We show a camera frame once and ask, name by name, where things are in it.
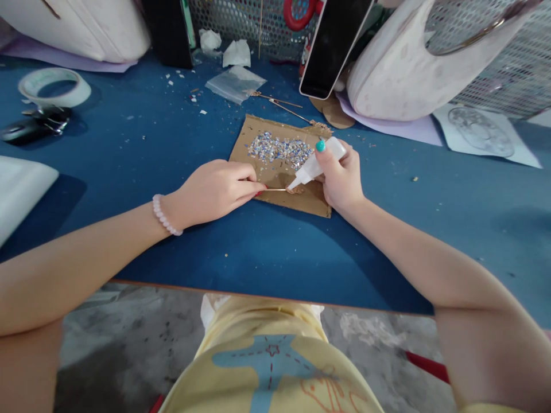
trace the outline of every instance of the glue bottle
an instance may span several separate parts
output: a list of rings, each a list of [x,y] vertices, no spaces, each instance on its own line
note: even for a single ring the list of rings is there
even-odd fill
[[[339,140],[335,137],[330,137],[325,141],[325,150],[331,152],[337,161],[342,158],[346,153],[346,149],[344,148],[342,143],[340,143]],[[298,184],[307,184],[322,173],[323,170],[321,169],[321,166],[316,159],[316,154],[312,153],[312,155],[310,155],[306,162],[304,162],[302,167],[300,167],[300,169],[296,171],[296,178],[294,179],[293,183],[287,187],[287,189],[292,190]]]

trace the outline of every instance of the wire basket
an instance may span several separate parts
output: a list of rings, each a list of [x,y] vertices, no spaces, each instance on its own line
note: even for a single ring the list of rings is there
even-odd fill
[[[495,21],[513,0],[440,0],[426,32],[433,53],[455,46]],[[453,100],[511,118],[551,107],[551,0],[544,0],[511,43]]]
[[[262,6],[261,55],[278,61],[298,62],[304,40],[316,29],[314,16],[300,32],[291,31],[283,19],[284,0],[189,0],[193,27],[211,29],[229,40],[246,39],[258,51]],[[293,2],[293,15],[300,17],[308,8],[305,0]]]

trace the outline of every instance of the glitter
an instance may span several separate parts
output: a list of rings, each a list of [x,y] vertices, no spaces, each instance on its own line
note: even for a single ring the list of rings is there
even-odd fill
[[[289,192],[291,195],[295,195],[295,194],[300,195],[301,193],[304,193],[304,190],[301,188],[289,189],[289,187],[287,186],[285,187],[285,190]]]
[[[249,147],[249,155],[253,158],[265,164],[280,159],[294,170],[298,170],[313,152],[310,145],[300,139],[280,140],[268,131],[254,138]]]

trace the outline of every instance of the bracelet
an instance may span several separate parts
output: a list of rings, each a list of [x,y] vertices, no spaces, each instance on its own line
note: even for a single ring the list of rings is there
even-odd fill
[[[153,213],[159,218],[159,221],[161,222],[162,226],[166,228],[168,232],[170,232],[172,235],[180,236],[184,233],[184,231],[178,231],[176,228],[174,228],[168,219],[166,219],[165,215],[163,214],[161,210],[161,197],[163,195],[157,194],[153,197]]]

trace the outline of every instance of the masking tape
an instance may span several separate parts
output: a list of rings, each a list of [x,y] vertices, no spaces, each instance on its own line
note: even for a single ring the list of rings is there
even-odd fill
[[[66,80],[75,82],[75,86],[67,93],[51,98],[38,97],[40,89]],[[51,106],[72,108],[85,102],[92,92],[90,85],[82,76],[64,68],[46,68],[31,72],[20,80],[18,89],[24,97],[42,108]]]

